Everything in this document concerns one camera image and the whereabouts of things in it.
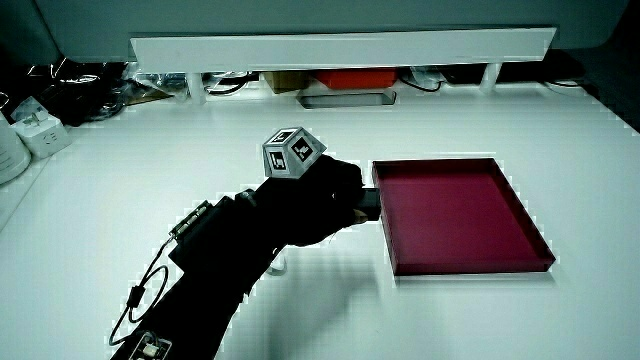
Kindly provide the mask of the person's left hand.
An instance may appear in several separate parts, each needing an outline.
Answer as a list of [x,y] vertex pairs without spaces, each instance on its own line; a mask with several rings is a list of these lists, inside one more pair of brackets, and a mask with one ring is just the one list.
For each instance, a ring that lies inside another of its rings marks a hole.
[[315,244],[380,216],[379,193],[364,186],[361,168],[325,151],[302,127],[281,128],[262,145],[266,180],[249,201],[286,244]]

